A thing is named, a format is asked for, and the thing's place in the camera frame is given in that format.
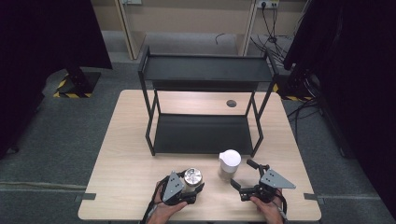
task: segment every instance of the lower shelf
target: lower shelf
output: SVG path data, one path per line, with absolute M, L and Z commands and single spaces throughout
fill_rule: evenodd
M 154 141 L 156 153 L 218 154 L 234 149 L 250 155 L 248 118 L 245 116 L 161 114 Z

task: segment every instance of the person's right hand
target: person's right hand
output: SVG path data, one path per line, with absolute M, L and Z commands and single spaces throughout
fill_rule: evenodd
M 279 213 L 278 207 L 282 202 L 275 197 L 272 203 L 263 203 L 259 198 L 250 197 L 250 200 L 257 205 L 257 211 L 262 213 L 268 224 L 283 224 L 283 218 Z

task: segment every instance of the gray carpet floor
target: gray carpet floor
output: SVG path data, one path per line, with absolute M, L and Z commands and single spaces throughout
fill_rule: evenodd
M 160 44 L 166 38 L 174 43 L 172 38 L 181 37 L 154 36 L 147 41 L 152 44 L 153 51 L 167 51 L 170 49 Z M 213 42 L 214 48 L 210 50 L 224 52 L 212 37 L 202 41 Z M 106 44 L 107 49 L 112 48 L 112 43 Z M 230 45 L 226 52 L 234 53 L 232 44 L 220 44 Z M 188 53 L 193 50 L 190 44 L 189 48 L 176 50 L 184 49 Z M 113 70 L 83 69 L 102 74 L 91 98 L 55 98 L 52 95 L 65 71 L 48 78 L 43 90 L 46 97 L 18 143 L 21 151 L 0 160 L 1 224 L 106 223 L 80 220 L 78 209 L 120 92 L 140 89 L 137 63 L 125 59 L 118 63 L 117 58 L 125 55 L 125 52 L 110 53 Z M 302 104 L 282 103 L 288 114 Z M 317 110 L 310 107 L 300 115 L 303 117 Z M 290 127 L 295 133 L 294 122 Z M 298 146 L 318 195 L 322 213 L 320 223 L 396 223 L 359 163 L 341 156 L 319 112 L 298 119 L 297 128 Z

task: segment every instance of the can lid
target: can lid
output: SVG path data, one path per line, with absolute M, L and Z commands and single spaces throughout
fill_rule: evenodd
M 184 173 L 184 181 L 188 186 L 196 187 L 202 182 L 201 171 L 195 168 L 190 168 Z

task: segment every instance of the person's left hand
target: person's left hand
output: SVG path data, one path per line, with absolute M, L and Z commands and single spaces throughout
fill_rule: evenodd
M 166 221 L 176 212 L 183 209 L 187 206 L 186 202 L 178 203 L 176 205 L 166 205 L 161 200 L 161 189 L 163 186 L 160 186 L 157 190 L 157 194 L 155 195 L 154 202 L 157 204 L 157 208 L 152 213 L 151 217 L 148 219 L 148 224 L 164 224 Z

